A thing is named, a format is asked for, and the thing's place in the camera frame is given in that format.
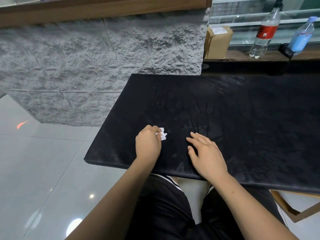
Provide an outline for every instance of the plastic bottle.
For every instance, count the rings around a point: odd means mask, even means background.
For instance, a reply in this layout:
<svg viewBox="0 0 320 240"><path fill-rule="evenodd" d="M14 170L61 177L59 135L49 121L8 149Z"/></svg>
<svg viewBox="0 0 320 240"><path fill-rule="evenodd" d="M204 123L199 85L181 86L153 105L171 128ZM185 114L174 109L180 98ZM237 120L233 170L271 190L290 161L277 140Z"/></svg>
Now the plastic bottle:
<svg viewBox="0 0 320 240"><path fill-rule="evenodd" d="M268 44L279 26L281 8L282 3L277 3L273 10L263 19L254 44L251 46L250 57L258 59L266 53Z"/></svg>
<svg viewBox="0 0 320 240"><path fill-rule="evenodd" d="M313 22L316 20L317 17L315 16L309 17L308 21L295 32L291 42L288 45L288 48L295 52L294 55L298 55L310 40L315 30Z"/></svg>

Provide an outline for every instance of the left hand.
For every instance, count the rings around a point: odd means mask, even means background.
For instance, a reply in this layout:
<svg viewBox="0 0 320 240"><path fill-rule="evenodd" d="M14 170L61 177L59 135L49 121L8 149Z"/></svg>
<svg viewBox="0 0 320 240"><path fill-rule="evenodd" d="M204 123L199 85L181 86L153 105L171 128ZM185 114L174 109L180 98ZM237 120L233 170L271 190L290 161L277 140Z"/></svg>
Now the left hand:
<svg viewBox="0 0 320 240"><path fill-rule="evenodd" d="M161 150L161 129L154 125L147 125L136 136L137 159L156 163Z"/></svg>

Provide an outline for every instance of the cardboard box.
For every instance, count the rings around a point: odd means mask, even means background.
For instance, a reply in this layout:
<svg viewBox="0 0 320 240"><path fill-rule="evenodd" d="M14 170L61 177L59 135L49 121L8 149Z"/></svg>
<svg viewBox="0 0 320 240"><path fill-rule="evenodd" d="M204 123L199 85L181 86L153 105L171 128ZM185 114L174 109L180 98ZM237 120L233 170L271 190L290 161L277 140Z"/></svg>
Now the cardboard box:
<svg viewBox="0 0 320 240"><path fill-rule="evenodd" d="M208 27L204 43L204 59L225 59L232 35L233 31L229 26Z"/></svg>

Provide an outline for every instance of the black counter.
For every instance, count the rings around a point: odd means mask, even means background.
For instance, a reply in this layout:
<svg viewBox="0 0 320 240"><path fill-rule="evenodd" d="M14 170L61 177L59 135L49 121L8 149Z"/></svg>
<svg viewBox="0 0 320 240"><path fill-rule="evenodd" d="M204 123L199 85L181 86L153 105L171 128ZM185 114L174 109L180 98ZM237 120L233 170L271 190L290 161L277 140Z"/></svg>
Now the black counter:
<svg viewBox="0 0 320 240"><path fill-rule="evenodd" d="M153 173L202 179L187 153L192 131L217 143L242 184L320 193L318 75L132 74L84 160L128 168L147 124L168 133Z"/></svg>

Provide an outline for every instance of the textured stone wall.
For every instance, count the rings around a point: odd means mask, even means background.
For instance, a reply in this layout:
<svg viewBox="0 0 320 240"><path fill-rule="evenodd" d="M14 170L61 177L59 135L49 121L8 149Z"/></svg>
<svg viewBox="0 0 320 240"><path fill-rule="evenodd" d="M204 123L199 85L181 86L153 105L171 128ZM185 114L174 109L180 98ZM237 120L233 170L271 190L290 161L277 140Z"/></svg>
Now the textured stone wall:
<svg viewBox="0 0 320 240"><path fill-rule="evenodd" d="M0 30L0 88L44 123L100 126L132 73L199 75L208 10Z"/></svg>

